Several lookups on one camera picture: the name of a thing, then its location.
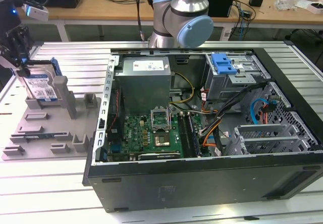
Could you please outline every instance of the ram slot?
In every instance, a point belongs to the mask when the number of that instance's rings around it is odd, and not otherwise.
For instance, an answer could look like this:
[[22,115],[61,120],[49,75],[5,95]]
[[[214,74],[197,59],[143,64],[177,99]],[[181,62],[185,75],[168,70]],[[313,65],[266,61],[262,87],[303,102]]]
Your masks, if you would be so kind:
[[188,115],[184,116],[184,123],[185,123],[185,127],[186,127],[186,136],[188,139],[190,155],[191,155],[191,157],[197,157],[195,143],[194,143],[195,134],[194,134],[194,130],[192,130],[194,128],[191,128],[191,122],[190,122],[190,118]]
[[186,126],[184,117],[177,114],[177,122],[181,137],[182,149],[183,149],[183,156],[184,158],[191,157],[191,149],[189,145],[189,136],[186,132]]
[[200,154],[201,154],[200,153],[200,146],[198,144],[196,133],[194,131],[194,127],[193,127],[194,124],[193,124],[191,115],[188,116],[188,120],[189,120],[189,123],[190,123],[190,129],[191,129],[192,139],[193,139],[193,142],[194,142],[195,153],[196,153],[196,156],[200,156]]

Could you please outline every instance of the green circuit board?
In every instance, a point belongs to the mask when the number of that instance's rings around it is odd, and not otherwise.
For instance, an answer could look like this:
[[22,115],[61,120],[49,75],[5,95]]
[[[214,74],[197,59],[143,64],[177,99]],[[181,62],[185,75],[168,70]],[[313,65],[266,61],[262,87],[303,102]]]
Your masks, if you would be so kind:
[[[201,129],[199,115],[192,115],[193,127],[196,133]],[[154,125],[167,123],[165,115],[156,115]],[[125,138],[120,153],[163,153],[176,152],[183,157],[183,150],[179,134],[177,115],[172,115],[169,132],[153,132],[151,116],[126,116]]]

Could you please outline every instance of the table leg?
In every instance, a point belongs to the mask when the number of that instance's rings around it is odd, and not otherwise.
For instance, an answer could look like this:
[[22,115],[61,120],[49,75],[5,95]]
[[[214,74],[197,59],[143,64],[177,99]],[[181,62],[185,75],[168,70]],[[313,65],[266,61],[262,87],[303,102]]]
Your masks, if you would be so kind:
[[231,26],[224,26],[221,32],[220,41],[229,41],[231,31]]
[[56,24],[56,26],[59,31],[62,42],[71,41],[70,36],[66,31],[65,24],[63,22],[59,22]]
[[281,29],[276,29],[275,30],[275,33],[274,33],[274,35],[273,35],[273,39],[277,39],[278,38],[278,35],[279,35],[279,33],[281,32],[282,30]]
[[98,25],[98,26],[97,26],[97,29],[99,30],[99,37],[100,37],[100,40],[101,40],[101,41],[103,41],[103,39],[104,39],[103,26],[102,26],[102,25]]

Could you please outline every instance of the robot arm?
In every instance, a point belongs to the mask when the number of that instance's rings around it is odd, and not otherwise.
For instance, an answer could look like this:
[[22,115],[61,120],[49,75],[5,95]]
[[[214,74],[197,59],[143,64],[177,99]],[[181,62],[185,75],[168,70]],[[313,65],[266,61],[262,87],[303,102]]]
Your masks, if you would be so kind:
[[211,36],[207,0],[154,0],[154,32],[149,47],[198,47]]
[[48,10],[30,0],[0,0],[0,65],[5,68],[18,68],[21,77],[28,77],[26,64],[30,61],[29,52],[34,44],[28,27],[21,24],[14,2],[23,4],[27,16],[48,20]]

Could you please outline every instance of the blue box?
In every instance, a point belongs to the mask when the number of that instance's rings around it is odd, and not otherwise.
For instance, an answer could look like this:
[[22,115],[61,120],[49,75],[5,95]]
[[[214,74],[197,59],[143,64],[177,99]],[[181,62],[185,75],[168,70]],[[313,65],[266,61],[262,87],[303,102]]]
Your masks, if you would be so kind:
[[232,67],[231,60],[225,53],[212,53],[211,57],[218,74],[237,74],[237,70]]

